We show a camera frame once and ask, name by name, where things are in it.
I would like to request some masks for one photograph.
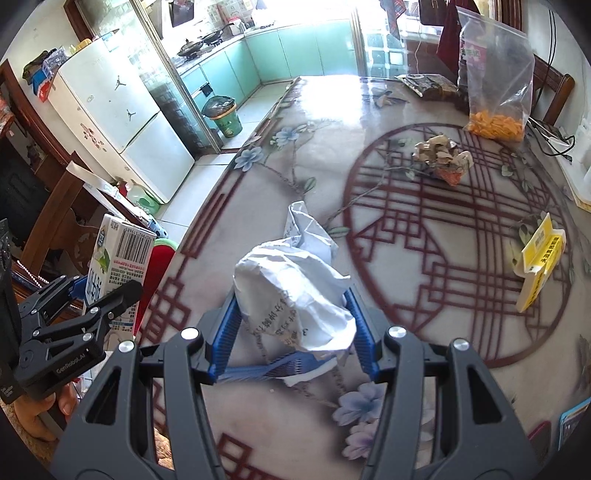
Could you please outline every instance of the orange snack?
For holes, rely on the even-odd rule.
[[[471,113],[466,130],[480,137],[509,142],[521,142],[524,137],[523,124],[505,115],[490,115],[488,111]]]

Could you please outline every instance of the trash can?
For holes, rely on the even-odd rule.
[[[242,124],[236,111],[236,100],[216,95],[203,105],[203,115],[213,120],[226,138],[232,138],[242,131]]]

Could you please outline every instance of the red cloth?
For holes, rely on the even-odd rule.
[[[166,269],[170,261],[173,259],[174,249],[168,245],[157,245],[152,249],[152,255],[148,263],[146,270],[146,276],[144,278],[144,294],[142,299],[139,301],[138,314],[135,318],[134,323],[134,335],[137,334],[139,326],[144,318],[144,313],[148,308],[152,295],[156,292],[160,281],[166,273]]]
[[[460,61],[460,32],[462,25],[457,14],[457,7],[466,8],[480,14],[474,0],[450,0],[447,5],[447,17],[437,48],[437,56],[457,76]]]

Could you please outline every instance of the white refrigerator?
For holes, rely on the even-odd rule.
[[[170,201],[193,157],[127,57],[95,40],[57,71],[49,101],[113,177]]]

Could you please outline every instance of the glass door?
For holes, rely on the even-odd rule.
[[[184,86],[180,76],[174,67],[170,69],[164,64],[170,59],[168,56],[163,58],[154,47],[131,3],[127,0],[76,0],[76,3],[96,35],[119,30],[116,34],[119,37],[118,48],[125,50],[144,85],[191,155],[198,158],[204,150],[219,152],[222,140],[207,126],[191,96],[181,91]]]
[[[421,43],[439,43],[443,27],[421,25],[418,0],[405,0],[404,3],[407,11],[398,19],[398,39],[389,32],[388,17],[379,0],[358,2],[363,58],[370,77],[394,78],[417,73],[417,54]]]

